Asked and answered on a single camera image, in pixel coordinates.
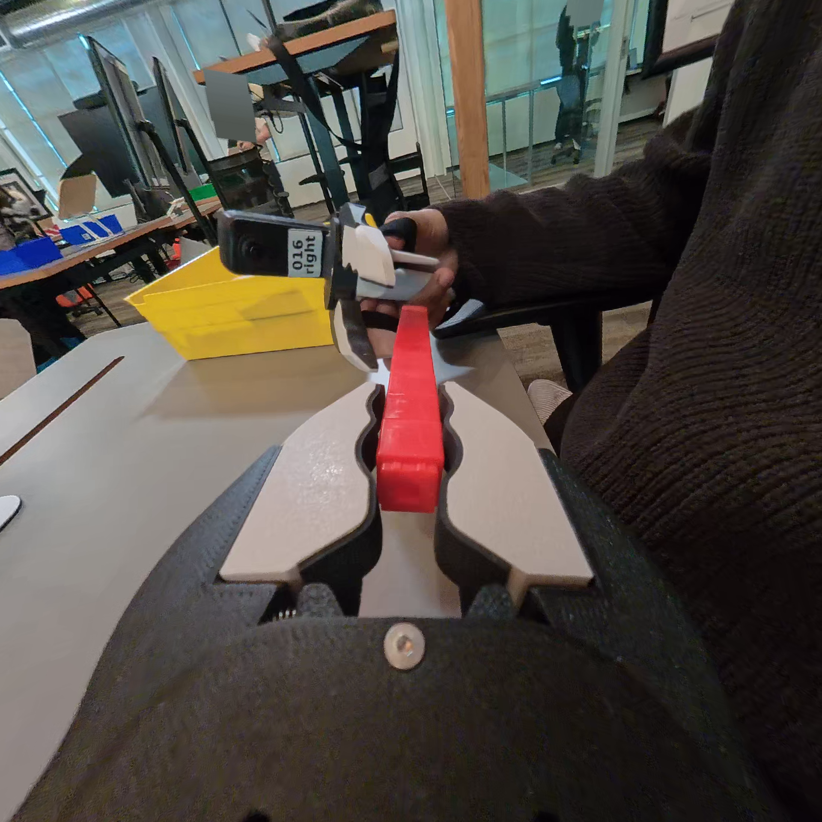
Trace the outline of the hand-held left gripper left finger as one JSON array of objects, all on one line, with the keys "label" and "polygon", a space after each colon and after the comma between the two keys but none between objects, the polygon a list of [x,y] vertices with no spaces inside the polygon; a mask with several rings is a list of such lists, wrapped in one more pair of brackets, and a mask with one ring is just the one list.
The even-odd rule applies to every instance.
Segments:
[{"label": "hand-held left gripper left finger", "polygon": [[305,581],[311,560],[366,522],[372,476],[361,446],[384,394],[378,383],[359,385],[288,436],[221,566],[222,581]]}]

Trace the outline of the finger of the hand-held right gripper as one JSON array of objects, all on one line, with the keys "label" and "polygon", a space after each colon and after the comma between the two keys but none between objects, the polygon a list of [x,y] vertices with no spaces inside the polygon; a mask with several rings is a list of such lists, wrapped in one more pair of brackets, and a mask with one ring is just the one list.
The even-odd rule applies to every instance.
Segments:
[{"label": "finger of the hand-held right gripper", "polygon": [[363,312],[357,300],[340,300],[331,311],[331,332],[341,356],[360,372],[390,372],[394,354],[393,314]]},{"label": "finger of the hand-held right gripper", "polygon": [[436,258],[390,248],[372,226],[344,226],[341,240],[342,274],[337,299],[407,303],[438,267]]}]

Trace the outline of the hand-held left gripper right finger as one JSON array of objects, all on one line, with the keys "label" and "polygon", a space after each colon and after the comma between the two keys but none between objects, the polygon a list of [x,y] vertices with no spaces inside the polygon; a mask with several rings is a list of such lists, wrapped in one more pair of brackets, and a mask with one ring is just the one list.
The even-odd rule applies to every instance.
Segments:
[{"label": "hand-held left gripper right finger", "polygon": [[594,578],[581,538],[533,440],[454,381],[439,389],[446,470],[437,566],[458,590],[583,590]]}]

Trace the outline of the yellow storage bin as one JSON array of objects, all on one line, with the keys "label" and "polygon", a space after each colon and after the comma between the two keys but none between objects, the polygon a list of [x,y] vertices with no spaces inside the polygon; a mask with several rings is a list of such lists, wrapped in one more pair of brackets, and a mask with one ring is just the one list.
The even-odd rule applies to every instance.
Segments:
[{"label": "yellow storage bin", "polygon": [[334,344],[321,280],[234,275],[218,249],[126,302],[186,361]]}]

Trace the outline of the red brick stick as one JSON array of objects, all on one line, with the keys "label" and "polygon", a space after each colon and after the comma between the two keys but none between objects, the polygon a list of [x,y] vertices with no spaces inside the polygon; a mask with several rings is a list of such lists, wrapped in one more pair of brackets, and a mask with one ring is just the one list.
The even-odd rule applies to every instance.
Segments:
[{"label": "red brick stick", "polygon": [[375,455],[376,493],[385,511],[431,514],[445,452],[426,309],[399,316]]}]

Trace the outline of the person's right forearm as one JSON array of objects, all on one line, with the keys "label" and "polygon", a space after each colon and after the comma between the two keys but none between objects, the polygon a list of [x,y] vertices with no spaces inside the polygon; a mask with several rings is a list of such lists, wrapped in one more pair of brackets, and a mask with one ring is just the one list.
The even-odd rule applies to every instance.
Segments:
[{"label": "person's right forearm", "polygon": [[736,2],[701,104],[608,176],[439,208],[490,310],[666,286],[560,457],[686,602],[796,820],[821,788],[820,13]]}]

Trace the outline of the person's right hand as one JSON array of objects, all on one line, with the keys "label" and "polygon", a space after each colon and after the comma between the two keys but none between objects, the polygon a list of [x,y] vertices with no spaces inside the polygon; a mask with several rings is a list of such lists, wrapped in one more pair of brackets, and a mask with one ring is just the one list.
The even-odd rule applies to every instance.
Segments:
[{"label": "person's right hand", "polygon": [[409,302],[410,305],[424,307],[429,326],[435,328],[444,321],[456,299],[455,281],[459,259],[456,250],[450,245],[447,221],[441,211],[424,209],[389,214],[385,225],[390,227],[398,220],[415,222],[415,252],[437,258],[436,271]]}]

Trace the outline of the long wooden desk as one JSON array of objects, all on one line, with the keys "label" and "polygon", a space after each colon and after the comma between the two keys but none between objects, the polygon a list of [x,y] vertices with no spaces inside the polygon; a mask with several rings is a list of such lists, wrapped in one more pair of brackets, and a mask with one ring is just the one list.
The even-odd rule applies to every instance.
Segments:
[{"label": "long wooden desk", "polygon": [[172,245],[188,230],[199,230],[189,211],[140,223],[97,243],[70,248],[66,256],[35,269],[3,273],[2,314],[19,320],[29,332],[36,367],[41,369],[61,358],[86,338],[66,317],[62,322],[57,320],[61,310],[57,295],[85,288],[110,322],[122,328],[124,324],[102,302],[95,282],[126,265],[133,267],[143,284],[158,280],[168,272],[162,248]]}]

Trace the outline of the black monitor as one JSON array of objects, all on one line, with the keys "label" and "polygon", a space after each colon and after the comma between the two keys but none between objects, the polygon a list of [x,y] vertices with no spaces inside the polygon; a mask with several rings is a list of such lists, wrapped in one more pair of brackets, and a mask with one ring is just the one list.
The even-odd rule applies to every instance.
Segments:
[{"label": "black monitor", "polygon": [[98,39],[80,35],[78,40],[98,88],[75,99],[73,109],[58,118],[79,150],[59,180],[95,172],[96,195],[104,189],[110,197],[128,196],[138,221],[194,204],[207,160],[162,61],[151,58],[151,79],[141,85]]}]

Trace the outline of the wooden top standing desk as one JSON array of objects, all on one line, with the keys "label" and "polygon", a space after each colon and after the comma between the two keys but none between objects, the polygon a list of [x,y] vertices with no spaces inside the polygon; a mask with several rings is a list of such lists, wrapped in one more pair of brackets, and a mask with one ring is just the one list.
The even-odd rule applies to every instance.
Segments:
[{"label": "wooden top standing desk", "polygon": [[[364,128],[364,108],[359,92],[360,77],[370,70],[370,76],[391,78],[394,57],[399,55],[399,34],[396,12],[389,8],[374,15],[349,21],[327,30],[296,38],[285,44],[298,66],[315,81],[326,121],[334,134],[351,133],[359,138]],[[270,50],[237,55],[227,60],[198,67],[191,73],[195,82],[205,87],[204,69],[242,75],[250,92],[286,83],[286,77]],[[427,190],[430,169],[423,158],[422,144],[417,137],[413,101],[410,95],[405,62],[400,61],[397,75],[397,100],[392,128],[388,135],[392,169],[404,194],[415,196]],[[306,127],[297,113],[274,117],[269,129],[272,138],[266,144],[289,195],[289,203],[297,207],[324,203],[321,182],[325,182],[329,198],[336,194],[353,196],[356,190],[350,163],[344,163],[349,151],[310,113],[303,115]],[[314,180],[322,173],[324,180]]]}]

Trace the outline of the blue parts tray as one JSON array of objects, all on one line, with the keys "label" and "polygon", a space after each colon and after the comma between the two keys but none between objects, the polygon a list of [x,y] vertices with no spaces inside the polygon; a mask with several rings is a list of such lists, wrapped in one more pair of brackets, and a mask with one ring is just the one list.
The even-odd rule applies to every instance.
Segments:
[{"label": "blue parts tray", "polygon": [[64,248],[74,248],[107,240],[124,232],[118,217],[104,215],[61,229],[49,229],[43,237],[27,239],[1,252],[1,275],[33,271],[63,257]]}]

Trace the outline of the small framed marker sign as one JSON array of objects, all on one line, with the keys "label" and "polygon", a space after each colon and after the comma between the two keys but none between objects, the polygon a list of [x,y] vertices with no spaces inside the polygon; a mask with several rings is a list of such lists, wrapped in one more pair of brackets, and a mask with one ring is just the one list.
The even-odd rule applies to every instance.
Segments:
[{"label": "small framed marker sign", "polygon": [[46,191],[34,189],[17,169],[1,170],[1,188],[12,202],[10,207],[15,214],[32,220],[53,217],[46,201]]}]

